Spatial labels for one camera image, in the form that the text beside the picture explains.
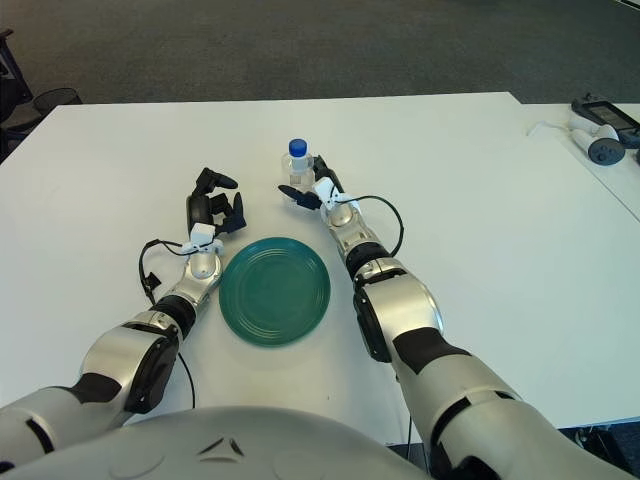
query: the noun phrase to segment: blue bottle cap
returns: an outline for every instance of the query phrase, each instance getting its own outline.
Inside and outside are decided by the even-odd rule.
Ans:
[[[307,142],[294,138],[289,142],[289,154],[292,157],[304,157],[307,154]]]

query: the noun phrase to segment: robotic hand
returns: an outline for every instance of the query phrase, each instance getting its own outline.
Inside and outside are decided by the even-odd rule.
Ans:
[[[435,478],[631,478],[573,444],[482,361],[447,343],[427,287],[381,245],[321,157],[314,170],[317,201],[312,194],[304,201],[321,210],[353,280],[369,354],[395,370]]]
[[[222,275],[222,243],[214,240],[214,229],[231,232],[245,225],[239,193],[234,208],[224,194],[206,196],[217,185],[237,188],[205,168],[188,198],[191,241],[183,245],[187,259],[180,281],[148,311],[103,334],[74,386],[44,388],[0,409],[0,474],[120,427],[160,403],[178,351]],[[205,211],[210,200],[227,214],[224,228],[213,224],[217,209]]]

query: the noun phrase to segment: white cable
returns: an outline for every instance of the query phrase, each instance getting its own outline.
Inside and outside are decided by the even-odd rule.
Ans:
[[[538,123],[536,123],[533,127],[529,129],[529,131],[527,132],[527,137],[530,137],[531,135],[536,133],[538,131],[538,128],[540,128],[541,126],[545,126],[549,128],[557,128],[559,130],[564,130],[565,132],[569,131],[569,129],[565,125],[547,122],[546,120],[540,120]]]

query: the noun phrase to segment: white device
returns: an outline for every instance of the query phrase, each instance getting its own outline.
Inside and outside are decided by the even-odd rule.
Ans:
[[[576,129],[571,130],[571,138],[585,151],[589,159],[598,165],[618,163],[625,154],[625,148],[622,144],[611,137],[598,138],[584,130]]]
[[[581,117],[580,115],[576,115],[575,113],[572,113],[571,118],[569,119],[569,129],[584,130],[586,133],[597,138],[620,140],[618,138],[618,133],[611,125],[598,125],[597,123]]]

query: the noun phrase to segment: white table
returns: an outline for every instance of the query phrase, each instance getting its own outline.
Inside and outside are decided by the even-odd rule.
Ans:
[[[622,104],[619,107],[636,120],[640,119],[640,104]],[[535,125],[540,120],[566,125],[571,114],[568,104],[523,105],[522,110],[529,125]],[[555,138],[640,221],[640,165],[636,159],[636,150],[627,150],[620,162],[605,167],[589,160],[584,151],[562,130],[541,126],[534,135]]]
[[[398,207],[399,258],[438,299],[449,341],[557,426],[639,416],[640,223],[526,126],[507,93],[56,109],[0,167],[0,404],[71,385],[94,340],[148,308],[140,248],[186,238],[184,200],[208,166],[245,200],[248,227],[226,239],[225,261],[287,232],[322,257],[332,298],[308,337],[264,350],[230,331],[214,295],[184,348],[198,405],[291,407],[405,441],[399,387],[365,352],[333,241],[275,189],[287,141],[303,136],[348,191]],[[392,245],[392,214],[363,208]],[[146,265],[161,293],[181,260],[159,248]],[[155,413],[189,401],[178,365]]]

